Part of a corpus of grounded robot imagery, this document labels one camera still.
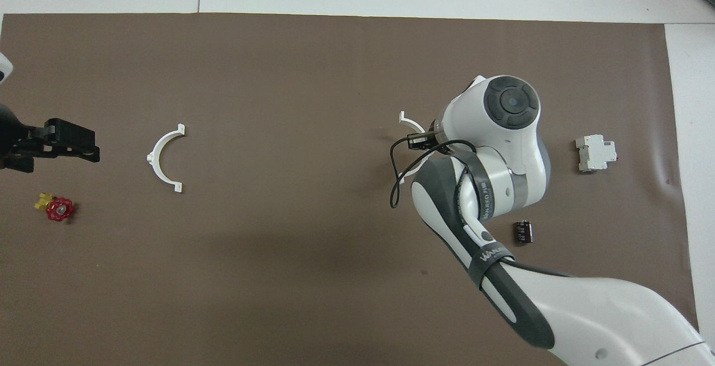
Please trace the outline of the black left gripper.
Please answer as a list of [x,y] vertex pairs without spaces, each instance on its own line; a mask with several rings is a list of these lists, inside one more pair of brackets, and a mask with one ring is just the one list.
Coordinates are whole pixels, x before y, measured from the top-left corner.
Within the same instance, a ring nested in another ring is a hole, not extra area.
[[45,122],[44,143],[37,136],[38,127],[23,124],[5,104],[1,104],[1,168],[16,172],[33,173],[34,158],[10,154],[16,145],[30,152],[43,152],[44,144],[50,147],[48,158],[61,156],[100,162],[101,151],[96,145],[96,132],[73,122],[51,118]]

